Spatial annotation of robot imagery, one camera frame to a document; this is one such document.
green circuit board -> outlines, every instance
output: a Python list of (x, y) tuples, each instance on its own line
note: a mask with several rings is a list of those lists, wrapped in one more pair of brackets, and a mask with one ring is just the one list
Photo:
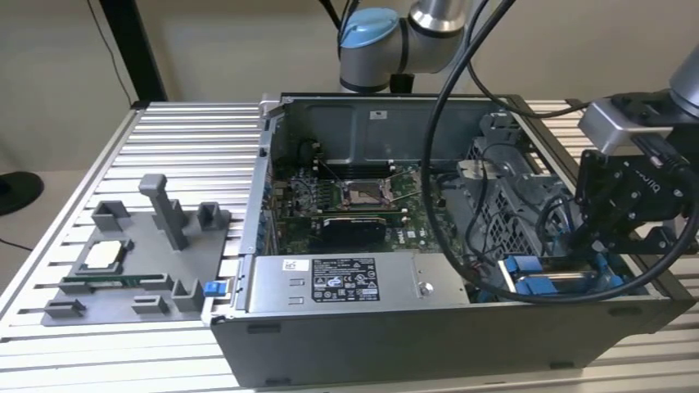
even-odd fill
[[(348, 252), (344, 248), (317, 246), (324, 220), (338, 218), (372, 218), (385, 222), (384, 241), (352, 246), (350, 252), (440, 252), (424, 215), (416, 164), (397, 165), (385, 179), (352, 180), (340, 186), (338, 180), (313, 181), (308, 175), (289, 183), (294, 181), (305, 185), (292, 188), (289, 192), (276, 192), (276, 232), (281, 255)], [(434, 200), (438, 199), (434, 187)], [(461, 253), (461, 240), (449, 213), (437, 203), (434, 211), (442, 231), (449, 235), (450, 248), (454, 253)]]

black stand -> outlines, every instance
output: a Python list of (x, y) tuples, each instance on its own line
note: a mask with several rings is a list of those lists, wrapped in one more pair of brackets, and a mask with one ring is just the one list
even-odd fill
[(29, 205), (44, 191), (38, 175), (29, 172), (12, 172), (0, 175), (0, 215), (14, 213)]

beige wall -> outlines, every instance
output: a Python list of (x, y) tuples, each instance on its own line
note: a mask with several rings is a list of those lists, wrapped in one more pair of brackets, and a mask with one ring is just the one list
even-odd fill
[[(409, 1), (362, 1), (374, 5), (404, 12)], [(316, 0), (138, 6), (170, 99), (336, 90), (334, 32)], [(529, 98), (661, 88), (699, 41), (696, 15), (696, 0), (520, 0), (485, 41), (478, 74), (493, 91)], [(126, 105), (84, 1), (1, 1), (0, 35), (0, 170), (85, 168)], [(420, 76), (416, 91), (441, 81)], [(465, 79), (457, 90), (473, 91)]]

motherboard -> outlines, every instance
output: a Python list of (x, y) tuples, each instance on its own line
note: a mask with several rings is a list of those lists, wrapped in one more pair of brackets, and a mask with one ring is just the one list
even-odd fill
[[(437, 197), (436, 218), (452, 249), (460, 252), (461, 240), (445, 207)], [(274, 182), (274, 222), (281, 255), (440, 252), (424, 216), (416, 163), (385, 163), (358, 172), (322, 162), (298, 169)]]

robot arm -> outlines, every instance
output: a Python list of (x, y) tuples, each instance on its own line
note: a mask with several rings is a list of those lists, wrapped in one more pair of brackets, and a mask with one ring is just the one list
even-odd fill
[(380, 92), (392, 74), (434, 73), (462, 41), (465, 0), (417, 0), (405, 18), (388, 8), (356, 11), (340, 37), (340, 84)]

